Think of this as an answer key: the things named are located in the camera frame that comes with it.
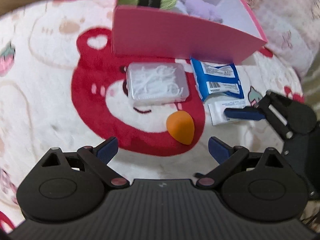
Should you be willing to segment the blue tissue packet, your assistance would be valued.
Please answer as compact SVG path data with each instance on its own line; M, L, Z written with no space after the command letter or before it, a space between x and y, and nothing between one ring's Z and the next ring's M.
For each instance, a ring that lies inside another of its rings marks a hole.
M216 66L195 58L191 58L190 63L201 101L205 102L209 96L216 94L244 99L244 91L235 64Z

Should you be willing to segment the clear floss pick box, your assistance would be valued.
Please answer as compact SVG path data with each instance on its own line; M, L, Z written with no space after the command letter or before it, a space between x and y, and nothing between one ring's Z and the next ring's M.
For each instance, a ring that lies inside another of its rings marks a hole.
M184 102L190 95L180 63L136 62L128 66L126 83L132 106Z

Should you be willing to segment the white tissue packet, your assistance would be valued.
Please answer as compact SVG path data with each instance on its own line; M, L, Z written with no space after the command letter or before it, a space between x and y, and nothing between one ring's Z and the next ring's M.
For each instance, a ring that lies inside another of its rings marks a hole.
M215 101L208 104L210 117L213 126L226 124L230 122L237 122L239 119L229 118L224 114L226 108L244 108L246 101L244 99L240 100L226 100L226 101Z

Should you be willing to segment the purple plush toy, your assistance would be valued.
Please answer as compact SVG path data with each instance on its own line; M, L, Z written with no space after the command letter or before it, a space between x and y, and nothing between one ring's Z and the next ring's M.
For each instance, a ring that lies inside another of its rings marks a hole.
M203 0L178 0L176 7L189 16L216 23L223 23L217 7Z

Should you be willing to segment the orange makeup sponge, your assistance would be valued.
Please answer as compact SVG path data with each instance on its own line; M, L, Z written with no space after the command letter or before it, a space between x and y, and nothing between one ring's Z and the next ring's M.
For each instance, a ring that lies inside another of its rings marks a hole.
M168 116L166 120L168 133L178 142L184 145L191 145L195 125L189 113L186 111L176 111Z

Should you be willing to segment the bear print fleece blanket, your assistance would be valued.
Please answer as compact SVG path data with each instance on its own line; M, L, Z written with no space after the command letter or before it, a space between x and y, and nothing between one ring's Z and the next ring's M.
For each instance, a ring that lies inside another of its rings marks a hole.
M73 152L109 137L119 141L110 167L127 179L190 178L217 165L207 150L216 136L254 152L283 143L265 121L213 126L193 69L181 60L190 95L183 103L133 108L125 94L131 60L111 53L114 0L49 0L1 18L1 229L23 221L17 188L54 146ZM191 145L176 141L166 120L186 111Z

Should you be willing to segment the pink cardboard box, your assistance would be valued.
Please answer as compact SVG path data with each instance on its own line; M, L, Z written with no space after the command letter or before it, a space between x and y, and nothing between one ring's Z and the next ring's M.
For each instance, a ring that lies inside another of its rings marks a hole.
M217 7L223 23L170 10L119 5L113 11L112 51L240 64L267 43L245 0L204 0Z

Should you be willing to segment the pink checkered pillow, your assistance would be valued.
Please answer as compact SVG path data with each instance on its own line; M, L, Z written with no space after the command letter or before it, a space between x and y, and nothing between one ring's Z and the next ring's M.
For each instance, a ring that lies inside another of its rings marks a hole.
M299 77L319 51L319 0L245 0L267 37L266 48Z

